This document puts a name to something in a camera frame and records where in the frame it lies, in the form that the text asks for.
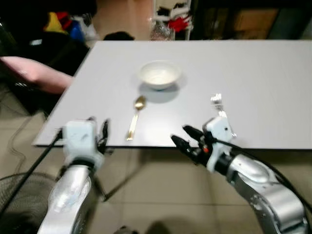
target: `white bowl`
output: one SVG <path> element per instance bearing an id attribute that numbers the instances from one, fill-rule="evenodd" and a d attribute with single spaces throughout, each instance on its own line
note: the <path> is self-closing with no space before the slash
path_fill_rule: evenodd
<path id="1" fill-rule="evenodd" d="M 149 87 L 163 90 L 172 86 L 181 76 L 181 70 L 168 61 L 146 63 L 140 70 L 141 80 Z"/>

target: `silver fork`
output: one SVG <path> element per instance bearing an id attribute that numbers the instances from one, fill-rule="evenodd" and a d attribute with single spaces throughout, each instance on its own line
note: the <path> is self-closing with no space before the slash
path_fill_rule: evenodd
<path id="1" fill-rule="evenodd" d="M 210 101 L 211 101 L 211 104 L 218 111 L 219 116 L 226 117 L 226 118 L 228 117 L 226 115 L 226 113 L 225 113 L 225 110 L 224 110 L 224 107 L 223 107 L 223 104 L 222 104 L 222 94 L 216 94 L 216 95 L 212 96 Z M 233 132 L 233 129 L 232 129 L 231 126 L 230 126 L 230 128 L 231 128 L 230 130 L 232 132 L 232 136 L 236 137 L 237 135 Z"/>

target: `blue object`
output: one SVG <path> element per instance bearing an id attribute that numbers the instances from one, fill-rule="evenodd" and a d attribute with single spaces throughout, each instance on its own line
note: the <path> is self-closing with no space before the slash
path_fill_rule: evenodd
<path id="1" fill-rule="evenodd" d="M 84 36 L 80 24 L 78 21 L 74 20 L 72 23 L 72 30 L 70 31 L 70 37 L 74 40 L 84 42 Z"/>

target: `white table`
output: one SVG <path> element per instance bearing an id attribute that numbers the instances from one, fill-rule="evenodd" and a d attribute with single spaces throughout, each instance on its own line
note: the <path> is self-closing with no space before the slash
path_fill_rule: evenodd
<path id="1" fill-rule="evenodd" d="M 165 59 L 181 67 L 178 84 L 152 91 L 137 78 L 140 67 Z M 72 119 L 111 119 L 112 147 L 172 147 L 181 126 L 217 115 L 210 97 L 221 93 L 234 143 L 257 149 L 312 148 L 312 43 L 310 41 L 99 41 L 72 86 L 34 141 L 46 146 Z M 134 100 L 145 95 L 133 141 L 125 141 Z"/>

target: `yellow object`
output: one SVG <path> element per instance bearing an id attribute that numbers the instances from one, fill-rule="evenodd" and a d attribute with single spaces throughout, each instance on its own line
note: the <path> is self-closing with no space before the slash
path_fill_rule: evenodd
<path id="1" fill-rule="evenodd" d="M 46 32 L 57 32 L 57 33 L 64 33 L 67 34 L 65 30 L 63 30 L 61 23 L 58 20 L 58 16 L 55 12 L 50 12 L 50 21 L 48 25 L 45 27 Z"/>

